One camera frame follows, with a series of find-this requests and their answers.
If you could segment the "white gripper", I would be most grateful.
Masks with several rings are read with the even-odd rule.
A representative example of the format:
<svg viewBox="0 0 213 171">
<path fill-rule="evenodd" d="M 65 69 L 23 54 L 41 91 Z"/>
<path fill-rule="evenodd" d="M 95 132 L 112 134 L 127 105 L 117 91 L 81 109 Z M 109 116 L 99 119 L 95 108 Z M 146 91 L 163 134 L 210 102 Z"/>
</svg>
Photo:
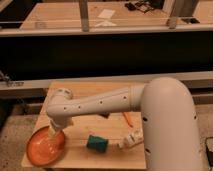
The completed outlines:
<svg viewBox="0 0 213 171">
<path fill-rule="evenodd" d="M 73 126 L 74 123 L 72 119 L 51 119 L 48 129 L 48 136 L 50 138 L 54 137 L 59 131 L 65 129 L 66 127 Z"/>
</svg>

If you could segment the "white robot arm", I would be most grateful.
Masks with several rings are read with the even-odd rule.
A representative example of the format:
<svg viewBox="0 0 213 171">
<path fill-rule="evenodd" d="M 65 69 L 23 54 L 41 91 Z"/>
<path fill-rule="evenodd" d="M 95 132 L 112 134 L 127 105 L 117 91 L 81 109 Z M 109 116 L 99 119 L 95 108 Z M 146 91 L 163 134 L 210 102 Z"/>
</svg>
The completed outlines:
<svg viewBox="0 0 213 171">
<path fill-rule="evenodd" d="M 74 99 L 67 89 L 51 97 L 47 115 L 53 127 L 91 114 L 139 112 L 143 125 L 147 171 L 203 171 L 198 117 L 188 88 L 170 77 Z"/>
</svg>

